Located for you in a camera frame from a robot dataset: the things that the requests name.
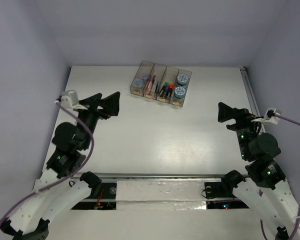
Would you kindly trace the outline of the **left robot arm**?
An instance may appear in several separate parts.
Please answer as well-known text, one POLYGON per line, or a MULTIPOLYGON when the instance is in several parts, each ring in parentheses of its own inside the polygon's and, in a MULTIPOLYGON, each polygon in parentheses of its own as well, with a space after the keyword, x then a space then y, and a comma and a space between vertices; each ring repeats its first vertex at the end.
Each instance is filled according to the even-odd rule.
POLYGON ((87 171, 70 187, 70 182, 90 160, 95 148, 94 131, 99 120, 116 117, 120 111, 120 92, 103 97, 97 93, 79 100, 77 92, 67 90, 54 101, 75 119, 60 123, 51 140, 55 150, 46 162, 45 170, 35 181, 30 194, 13 205, 0 219, 0 233, 14 240, 45 240, 59 215, 81 200, 100 194, 102 180, 87 171))

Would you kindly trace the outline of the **blue capped pen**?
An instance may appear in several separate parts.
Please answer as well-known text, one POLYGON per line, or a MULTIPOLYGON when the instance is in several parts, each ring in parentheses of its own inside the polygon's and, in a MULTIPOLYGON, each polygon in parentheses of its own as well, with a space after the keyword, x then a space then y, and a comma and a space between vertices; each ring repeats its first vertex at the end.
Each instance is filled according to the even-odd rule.
POLYGON ((154 75, 154 76, 152 77, 152 81, 151 81, 152 85, 151 85, 151 88, 150 88, 150 92, 153 91, 153 87, 154 87, 154 85, 155 85, 155 81, 156 81, 156 75, 154 75))

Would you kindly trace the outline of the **right aluminium rail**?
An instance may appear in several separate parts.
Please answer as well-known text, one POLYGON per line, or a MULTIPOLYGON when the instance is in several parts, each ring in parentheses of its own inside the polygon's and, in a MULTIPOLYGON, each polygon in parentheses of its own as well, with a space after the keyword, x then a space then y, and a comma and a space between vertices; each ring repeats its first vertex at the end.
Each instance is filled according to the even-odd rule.
POLYGON ((238 134, 240 152, 242 159, 250 162, 250 165, 246 166, 248 174, 260 182, 262 174, 272 175, 276 172, 274 157, 279 155, 281 150, 275 137, 264 132, 262 125, 266 120, 263 116, 258 116, 259 110, 246 68, 240 68, 240 72, 252 110, 252 113, 245 117, 243 128, 238 134))

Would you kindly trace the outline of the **pink gel pen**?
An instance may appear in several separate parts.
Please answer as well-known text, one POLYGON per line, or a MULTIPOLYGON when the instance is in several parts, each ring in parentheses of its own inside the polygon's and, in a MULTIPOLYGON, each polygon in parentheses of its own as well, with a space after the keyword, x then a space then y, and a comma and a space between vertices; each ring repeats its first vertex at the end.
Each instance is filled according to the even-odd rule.
POLYGON ((153 81, 153 77, 150 76, 147 83, 146 83, 146 86, 145 86, 145 91, 149 91, 151 86, 152 86, 152 81, 153 81))

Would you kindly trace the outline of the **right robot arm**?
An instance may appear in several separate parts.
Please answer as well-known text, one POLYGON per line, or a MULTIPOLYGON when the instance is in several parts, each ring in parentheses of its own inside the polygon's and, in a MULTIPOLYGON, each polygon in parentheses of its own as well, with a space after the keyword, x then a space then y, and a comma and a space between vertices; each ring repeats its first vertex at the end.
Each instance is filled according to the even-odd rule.
POLYGON ((220 190, 225 196, 241 199, 275 239, 300 240, 300 201, 296 201, 286 175, 275 161, 281 153, 278 141, 270 133, 261 132, 262 125, 277 125, 280 119, 300 126, 275 108, 269 108, 264 116, 255 116, 246 108, 218 103, 218 122, 235 121, 226 128, 236 133, 241 158, 249 162, 245 169, 259 193, 249 191, 247 180, 236 170, 222 177, 220 190))

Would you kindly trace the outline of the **paperclip jar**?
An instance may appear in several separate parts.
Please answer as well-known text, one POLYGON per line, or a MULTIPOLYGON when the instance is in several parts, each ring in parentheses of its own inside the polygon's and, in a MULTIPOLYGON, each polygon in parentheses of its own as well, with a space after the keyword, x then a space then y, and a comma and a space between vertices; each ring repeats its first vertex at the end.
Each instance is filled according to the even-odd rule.
POLYGON ((139 75, 139 78, 142 79, 143 81, 146 81, 148 78, 149 78, 149 73, 148 72, 142 72, 140 75, 139 75))
POLYGON ((134 88, 142 88, 144 86, 144 81, 140 78, 136 78, 132 82, 134 88))

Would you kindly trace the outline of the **clear drawer bin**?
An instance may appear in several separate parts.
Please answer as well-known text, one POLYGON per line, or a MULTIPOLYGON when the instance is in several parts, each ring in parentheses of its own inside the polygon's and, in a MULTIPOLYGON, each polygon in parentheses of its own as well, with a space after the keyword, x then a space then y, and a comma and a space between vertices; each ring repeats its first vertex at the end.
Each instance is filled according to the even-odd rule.
POLYGON ((162 102, 162 103, 167 103, 167 104, 170 103, 172 95, 171 95, 171 97, 169 97, 169 96, 163 97, 163 95, 160 94, 160 90, 165 82, 168 82, 169 85, 174 84, 174 87, 175 87, 175 82, 176 82, 178 72, 179 72, 179 70, 177 68, 170 67, 170 66, 166 67, 166 70, 163 74, 163 78, 161 81, 161 86, 159 87, 159 91, 158 91, 158 94, 156 97, 157 101, 162 102))
POLYGON ((152 91, 145 91, 145 88, 146 88, 146 85, 143 89, 143 95, 146 97, 146 98, 149 98, 149 99, 154 99, 156 100, 157 99, 157 94, 159 93, 159 90, 160 90, 160 86, 162 84, 162 79, 163 79, 163 76, 164 76, 164 73, 165 73, 165 70, 166 70, 167 66, 166 65, 163 65, 163 64, 158 64, 158 63, 155 63, 152 70, 151 70, 151 73, 150 73, 150 77, 153 77, 154 75, 156 75, 156 78, 155 78, 155 83, 154 83, 154 86, 153 86, 153 89, 152 91), (155 88, 156 88, 156 84, 157 82, 160 82, 160 86, 158 87, 158 92, 157 94, 155 93, 155 88))
POLYGON ((150 73, 153 69, 154 63, 143 60, 133 78, 129 87, 130 93, 137 96, 144 96, 144 88, 150 79, 150 73))
POLYGON ((182 107, 187 95, 188 86, 191 80, 192 72, 184 69, 179 69, 172 89, 172 94, 169 103, 182 107))

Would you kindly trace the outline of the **purple highlighter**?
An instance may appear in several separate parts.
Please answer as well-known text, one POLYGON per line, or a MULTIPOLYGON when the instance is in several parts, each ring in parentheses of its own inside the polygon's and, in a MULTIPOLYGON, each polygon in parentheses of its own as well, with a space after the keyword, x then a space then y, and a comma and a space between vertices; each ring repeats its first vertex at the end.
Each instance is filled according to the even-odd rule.
POLYGON ((166 96, 168 96, 169 94, 169 89, 170 89, 170 86, 167 84, 164 88, 164 91, 163 91, 163 94, 162 96, 165 98, 166 96))

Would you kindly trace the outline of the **foil covered front board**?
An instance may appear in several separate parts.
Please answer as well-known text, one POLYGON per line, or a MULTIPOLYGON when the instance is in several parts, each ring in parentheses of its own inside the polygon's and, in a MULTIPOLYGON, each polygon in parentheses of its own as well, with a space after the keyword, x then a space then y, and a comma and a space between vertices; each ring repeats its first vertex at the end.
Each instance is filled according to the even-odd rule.
POLYGON ((206 210, 199 180, 121 180, 117 182, 116 209, 121 211, 206 210))

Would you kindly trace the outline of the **orange highlighter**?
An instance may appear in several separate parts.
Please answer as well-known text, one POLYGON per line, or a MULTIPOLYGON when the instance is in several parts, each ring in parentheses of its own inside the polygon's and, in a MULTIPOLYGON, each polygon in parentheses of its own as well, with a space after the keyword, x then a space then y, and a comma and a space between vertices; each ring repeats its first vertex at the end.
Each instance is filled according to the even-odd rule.
POLYGON ((169 97, 172 96, 173 88, 174 88, 174 84, 171 83, 171 84, 169 85, 169 88, 168 88, 168 91, 167 91, 167 93, 166 93, 166 96, 169 96, 169 97))

